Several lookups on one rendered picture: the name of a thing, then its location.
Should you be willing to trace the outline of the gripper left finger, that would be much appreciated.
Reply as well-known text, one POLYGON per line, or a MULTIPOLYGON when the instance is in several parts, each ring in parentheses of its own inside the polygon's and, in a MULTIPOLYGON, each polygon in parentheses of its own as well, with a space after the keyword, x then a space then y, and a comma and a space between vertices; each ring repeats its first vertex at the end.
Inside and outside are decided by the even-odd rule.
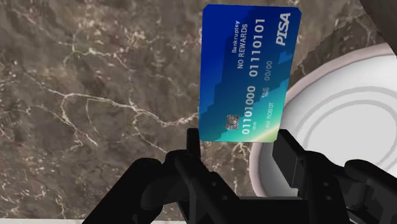
POLYGON ((140 158, 82 224, 152 224, 164 205, 177 203, 187 224, 239 224, 239 198, 200 158, 197 129, 186 133, 186 149, 164 162, 140 158))

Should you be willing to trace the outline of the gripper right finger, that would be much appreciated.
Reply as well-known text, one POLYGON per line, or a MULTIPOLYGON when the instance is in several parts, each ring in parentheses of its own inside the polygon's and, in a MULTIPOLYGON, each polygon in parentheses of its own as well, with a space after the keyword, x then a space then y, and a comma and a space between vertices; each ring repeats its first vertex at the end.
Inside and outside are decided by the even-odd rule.
POLYGON ((343 166, 306 151, 286 129, 272 157, 307 204, 309 224, 397 224, 397 178, 361 159, 343 166))

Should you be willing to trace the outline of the blue bank card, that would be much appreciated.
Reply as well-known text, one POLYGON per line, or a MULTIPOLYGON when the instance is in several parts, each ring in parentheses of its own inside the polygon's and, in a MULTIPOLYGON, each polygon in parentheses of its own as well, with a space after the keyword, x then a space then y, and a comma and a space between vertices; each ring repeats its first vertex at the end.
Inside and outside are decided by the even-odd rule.
POLYGON ((276 140, 301 17, 293 6, 208 4, 203 9, 201 141, 276 140))

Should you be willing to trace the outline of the white plate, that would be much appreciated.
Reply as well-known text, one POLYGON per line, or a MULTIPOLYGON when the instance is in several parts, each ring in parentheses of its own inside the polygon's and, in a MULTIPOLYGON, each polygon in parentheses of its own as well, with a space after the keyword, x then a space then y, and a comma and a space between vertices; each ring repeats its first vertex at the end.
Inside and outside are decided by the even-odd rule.
POLYGON ((318 67, 288 90, 281 127, 334 164, 362 159, 397 177, 397 55, 382 43, 318 67))

